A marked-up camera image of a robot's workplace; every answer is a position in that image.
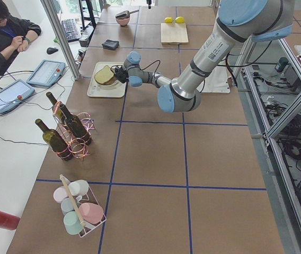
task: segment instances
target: yellow cutting board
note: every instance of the yellow cutting board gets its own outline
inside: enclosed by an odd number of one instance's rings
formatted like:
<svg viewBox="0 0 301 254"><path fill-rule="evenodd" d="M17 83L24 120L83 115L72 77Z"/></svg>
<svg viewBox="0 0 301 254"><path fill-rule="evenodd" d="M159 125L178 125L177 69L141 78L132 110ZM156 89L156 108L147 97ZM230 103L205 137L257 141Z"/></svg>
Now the yellow cutting board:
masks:
<svg viewBox="0 0 301 254"><path fill-rule="evenodd" d="M162 44L188 44L185 23L161 23Z"/></svg>

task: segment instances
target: computer mouse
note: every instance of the computer mouse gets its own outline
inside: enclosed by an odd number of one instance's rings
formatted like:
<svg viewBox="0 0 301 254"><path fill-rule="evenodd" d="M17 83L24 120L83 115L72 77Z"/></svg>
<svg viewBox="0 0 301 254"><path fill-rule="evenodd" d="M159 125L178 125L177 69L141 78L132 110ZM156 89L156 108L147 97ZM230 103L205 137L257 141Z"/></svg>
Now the computer mouse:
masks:
<svg viewBox="0 0 301 254"><path fill-rule="evenodd" d="M55 53L56 51L58 51L59 49L58 48L55 48L55 47L49 47L47 49L47 54L51 55L53 53Z"/></svg>

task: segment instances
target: white desk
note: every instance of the white desk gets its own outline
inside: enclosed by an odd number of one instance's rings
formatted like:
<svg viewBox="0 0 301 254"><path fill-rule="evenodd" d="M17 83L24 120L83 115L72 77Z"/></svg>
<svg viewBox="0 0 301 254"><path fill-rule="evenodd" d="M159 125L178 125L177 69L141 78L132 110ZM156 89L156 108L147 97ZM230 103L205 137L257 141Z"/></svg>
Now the white desk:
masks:
<svg viewBox="0 0 301 254"><path fill-rule="evenodd" d="M48 19L41 24L42 34L33 42L26 52L22 52L8 69L9 72L20 70L35 70L44 59L65 61L61 48L53 42L55 35ZM58 47L59 51L52 55L46 53L48 47ZM79 42L70 43L73 55L76 56L80 49ZM26 80L28 74L15 75L15 78ZM0 87L5 87L14 82L10 76L0 80ZM64 90L60 100L67 101L74 79L70 71L67 71L59 81L63 87L55 84L51 91L57 98ZM36 93L43 88L35 88ZM27 102L34 102L44 108L50 108L51 104L44 91L34 95ZM43 110L37 105L22 103L12 112L0 117L0 136L13 141L26 141L44 143L42 132L35 125L35 119L41 118L47 126L54 128L56 123L51 110ZM36 176L47 152L47 146L33 144L15 144L0 139L0 210L21 216L30 195ZM0 229L0 254L6 253L12 241L15 231Z"/></svg>

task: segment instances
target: eyeglasses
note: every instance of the eyeglasses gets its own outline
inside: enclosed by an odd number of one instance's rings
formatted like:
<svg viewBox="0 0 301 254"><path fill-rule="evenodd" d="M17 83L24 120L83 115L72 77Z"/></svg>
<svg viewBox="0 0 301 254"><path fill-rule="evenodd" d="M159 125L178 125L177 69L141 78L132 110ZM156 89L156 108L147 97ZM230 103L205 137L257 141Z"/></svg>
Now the eyeglasses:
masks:
<svg viewBox="0 0 301 254"><path fill-rule="evenodd" d="M6 20L6 19L7 19L7 17L0 19L0 23L2 23L2 21Z"/></svg>

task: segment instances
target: brown tabletop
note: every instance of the brown tabletop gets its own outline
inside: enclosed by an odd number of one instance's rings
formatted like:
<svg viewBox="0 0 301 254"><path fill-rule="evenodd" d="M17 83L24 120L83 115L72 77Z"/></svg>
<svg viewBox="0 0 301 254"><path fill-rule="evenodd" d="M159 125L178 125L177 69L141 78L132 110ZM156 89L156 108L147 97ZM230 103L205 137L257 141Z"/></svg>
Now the brown tabletop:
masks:
<svg viewBox="0 0 301 254"><path fill-rule="evenodd" d="M95 120L91 155L64 162L47 152L7 253L284 253L236 88L172 114L159 109L149 84L127 87L123 98L86 95L95 64L124 61L131 50L142 67L160 60L159 71L177 77L215 20L208 7L141 7L126 27L115 22L134 9L103 10L66 104ZM189 44L161 45L167 16L185 18ZM102 49L106 39L120 48ZM53 200L59 174L87 180L107 215L83 238L67 234Z"/></svg>

